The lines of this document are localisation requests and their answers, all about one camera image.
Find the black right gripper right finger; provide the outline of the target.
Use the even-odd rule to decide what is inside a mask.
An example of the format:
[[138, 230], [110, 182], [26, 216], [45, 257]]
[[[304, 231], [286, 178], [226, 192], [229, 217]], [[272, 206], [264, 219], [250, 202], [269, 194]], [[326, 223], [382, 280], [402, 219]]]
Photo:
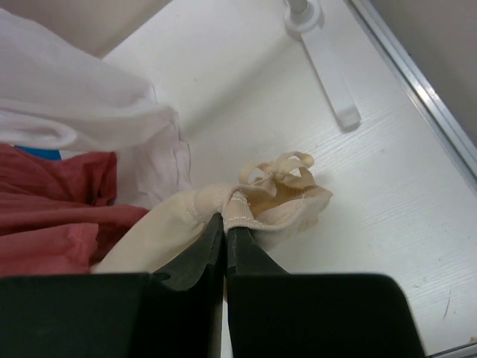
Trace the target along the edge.
[[290, 274], [244, 227], [227, 234], [235, 357], [424, 357], [408, 302], [383, 274]]

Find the beige trousers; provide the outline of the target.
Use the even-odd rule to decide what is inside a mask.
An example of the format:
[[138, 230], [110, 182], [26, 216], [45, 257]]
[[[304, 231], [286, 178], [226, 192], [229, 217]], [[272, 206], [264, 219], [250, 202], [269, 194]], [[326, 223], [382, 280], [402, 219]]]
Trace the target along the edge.
[[215, 214], [225, 233], [248, 228], [268, 251], [317, 224], [329, 204], [332, 193], [316, 183], [310, 171], [314, 163], [309, 154], [288, 152], [246, 165], [237, 184], [178, 192], [135, 223], [92, 273], [156, 271], [197, 241]]

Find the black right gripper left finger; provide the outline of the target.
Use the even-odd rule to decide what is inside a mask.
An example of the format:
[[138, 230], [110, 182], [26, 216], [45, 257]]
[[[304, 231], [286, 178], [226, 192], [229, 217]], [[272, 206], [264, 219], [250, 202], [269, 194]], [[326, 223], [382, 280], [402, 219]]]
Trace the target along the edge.
[[152, 273], [1, 280], [3, 357], [218, 357], [224, 239], [220, 215]]

